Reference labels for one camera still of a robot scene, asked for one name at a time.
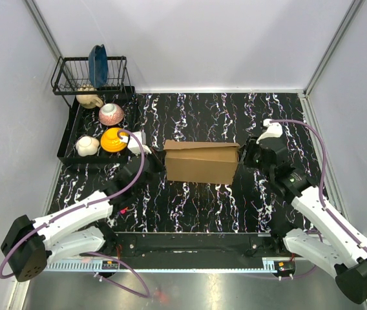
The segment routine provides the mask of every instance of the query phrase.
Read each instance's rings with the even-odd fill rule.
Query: black marble table
[[[299,119],[304,115],[297,94],[137,94],[140,120],[148,145],[162,149],[165,140],[237,142],[260,134],[263,119]],[[106,129],[90,112],[88,130],[100,137]],[[320,169],[309,133],[283,125],[284,139],[296,166],[319,180]],[[111,180],[118,165],[63,167],[50,212],[87,197]],[[171,182],[165,173],[142,189],[125,214],[108,218],[115,231],[171,233],[261,233],[272,218],[310,228],[303,215],[278,201],[255,169],[239,166],[229,185]]]

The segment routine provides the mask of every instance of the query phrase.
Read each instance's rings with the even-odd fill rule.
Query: box flap
[[[230,142],[187,142],[166,140],[164,150],[186,150],[186,149],[206,149],[216,147],[240,147],[237,143]]]
[[[165,158],[180,158],[183,160],[227,161],[238,162],[236,147],[217,147],[184,150],[167,150]]]

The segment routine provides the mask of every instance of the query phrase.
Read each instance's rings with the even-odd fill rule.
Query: cardboard box
[[[237,143],[166,140],[168,181],[232,184],[238,167]]]

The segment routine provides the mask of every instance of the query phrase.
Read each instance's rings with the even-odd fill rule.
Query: yellow bowl
[[[127,146],[127,143],[122,142],[122,140],[119,139],[118,137],[119,130],[121,130],[121,128],[114,127],[114,128],[110,128],[106,130],[103,133],[100,139],[100,144],[101,144],[101,147],[103,147],[103,150],[106,150],[107,152],[115,153],[115,152],[120,152]],[[128,135],[126,132],[121,132],[120,136],[127,137]]]

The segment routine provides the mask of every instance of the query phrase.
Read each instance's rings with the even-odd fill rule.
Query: cable
[[[243,255],[246,257],[253,257],[258,252],[259,249],[263,249],[263,248],[264,247],[262,245],[258,245],[255,249],[246,249]]]
[[[124,289],[125,291],[129,292],[129,293],[132,293],[132,294],[135,294],[136,296],[139,296],[139,297],[144,297],[144,298],[149,298],[151,297],[151,294],[149,292],[149,288],[147,287],[145,281],[142,280],[142,278],[140,277],[140,275],[138,275],[138,273],[133,270],[133,268],[131,266],[129,266],[128,264],[126,264],[125,262],[121,261],[121,260],[118,260],[116,258],[113,258],[111,256],[108,256],[108,255],[104,255],[104,254],[100,254],[100,253],[97,253],[97,252],[87,252],[86,254],[89,254],[89,255],[94,255],[94,256],[100,256],[100,257],[103,257],[103,258],[107,258],[108,260],[112,260],[113,262],[116,262],[120,265],[123,265],[125,266],[138,280],[139,282],[142,284],[143,288],[145,289],[146,291],[146,294],[142,294],[142,293],[139,293],[137,291],[134,291],[132,289],[129,289],[128,287],[125,287],[115,281],[112,281],[110,279],[107,279],[107,278],[104,278],[104,277],[100,277],[100,280],[103,280],[105,282],[108,282],[110,284],[113,284],[117,287],[120,287],[121,289]]]
[[[130,131],[128,130],[125,130],[125,129],[121,129],[118,131],[118,136],[120,135],[121,132],[126,132],[128,135],[130,135],[132,138],[134,138],[139,146],[139,149],[140,149],[140,154],[141,154],[141,162],[140,162],[140,167],[139,167],[139,170],[138,172],[136,173],[135,177],[133,178],[133,180],[128,184],[126,185],[124,188],[122,188],[120,191],[118,192],[115,192],[114,194],[110,195],[110,196],[107,196],[107,197],[104,197],[104,198],[100,198],[100,199],[97,199],[97,200],[94,200],[94,201],[91,201],[91,202],[88,202],[86,204],[82,204],[82,205],[78,205],[76,206],[75,208],[72,208],[72,209],[69,209],[69,210],[66,210],[65,212],[62,212],[61,214],[53,217],[53,219],[51,219],[50,221],[48,221],[48,223],[43,223],[41,224],[39,227],[33,229],[32,231],[30,231],[27,235],[25,235],[24,237],[22,237],[22,239],[20,239],[14,246],[13,248],[11,248],[10,252],[8,252],[8,254],[4,257],[4,260],[3,262],[1,263],[0,265],[0,279],[7,279],[7,278],[10,278],[14,275],[14,273],[10,273],[10,274],[6,274],[4,275],[3,274],[3,271],[4,271],[4,268],[5,268],[5,265],[8,263],[8,261],[10,260],[11,256],[13,256],[13,254],[17,251],[17,249],[23,244],[25,243],[31,236],[33,236],[35,233],[38,233],[41,229],[45,228],[45,227],[48,227],[50,223],[54,223],[56,220],[76,211],[76,210],[79,210],[79,209],[82,209],[84,207],[89,207],[91,205],[95,205],[97,203],[100,203],[100,202],[104,202],[106,200],[111,200],[112,198],[115,198],[121,194],[123,194],[125,191],[129,190],[137,181],[138,181],[138,178],[140,177],[142,171],[143,171],[143,166],[145,165],[145,151],[143,149],[143,146],[142,144],[140,143],[138,137],[136,137],[133,133],[131,133]],[[123,265],[128,268],[129,270],[131,270],[131,268],[127,265],[125,265],[123,263]]]
[[[321,165],[320,185],[319,185],[319,200],[320,200],[320,203],[323,206],[323,208],[325,208],[326,212],[331,216],[331,218],[333,218],[333,220],[337,223],[337,225],[339,225],[341,227],[341,229],[343,229],[343,231],[345,231],[350,236],[350,238],[352,238],[353,241],[355,243],[357,243],[357,245],[360,246],[367,253],[367,247],[362,247],[362,242],[360,241],[360,239],[358,239],[358,237],[356,237],[349,230],[349,228],[347,228],[338,219],[338,217],[336,217],[336,215],[334,215],[333,212],[326,207],[326,203],[324,202],[323,186],[324,186],[324,177],[326,175],[327,156],[326,156],[326,146],[325,146],[325,144],[323,142],[323,139],[321,138],[320,134],[313,127],[311,127],[310,125],[308,125],[308,124],[306,124],[302,121],[297,121],[295,119],[273,119],[273,120],[270,121],[270,123],[294,123],[294,124],[299,124],[299,125],[302,125],[302,126],[306,127],[310,131],[312,131],[312,133],[314,133],[314,135],[317,137],[317,139],[320,143],[321,151],[322,151],[322,155],[323,155],[323,161],[322,161],[322,165]]]
[[[320,241],[323,242],[323,237],[321,235],[321,232],[319,232],[317,229],[309,229],[307,231],[307,234],[317,234],[320,238]]]
[[[116,246],[116,254],[118,255],[118,260],[120,260],[120,250],[119,250],[119,245]],[[118,273],[120,270],[120,264],[118,263],[118,269],[116,270],[115,273]]]

